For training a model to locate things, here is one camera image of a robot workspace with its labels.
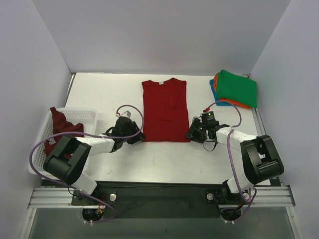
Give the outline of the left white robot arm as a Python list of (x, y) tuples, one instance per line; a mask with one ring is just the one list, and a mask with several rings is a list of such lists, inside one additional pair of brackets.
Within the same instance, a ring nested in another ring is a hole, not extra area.
[(113, 153), (124, 143), (135, 144), (144, 140), (135, 121), (119, 117), (114, 127), (98, 137), (75, 137), (64, 135), (47, 156), (43, 169), (63, 183), (83, 192), (83, 199), (89, 205), (97, 204), (101, 193), (98, 184), (84, 173), (87, 159), (100, 153)]

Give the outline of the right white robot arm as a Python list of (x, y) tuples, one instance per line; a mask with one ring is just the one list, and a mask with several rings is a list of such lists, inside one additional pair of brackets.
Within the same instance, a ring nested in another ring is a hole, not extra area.
[(221, 190), (221, 199), (226, 203), (233, 203), (239, 193), (284, 172), (284, 165), (270, 136), (249, 135), (227, 124), (220, 124), (212, 111), (195, 117), (185, 137), (198, 143), (211, 141), (224, 144), (229, 153), (232, 149), (241, 153), (243, 173), (239, 175), (235, 174), (235, 166), (230, 158), (233, 178), (228, 179), (226, 188)]

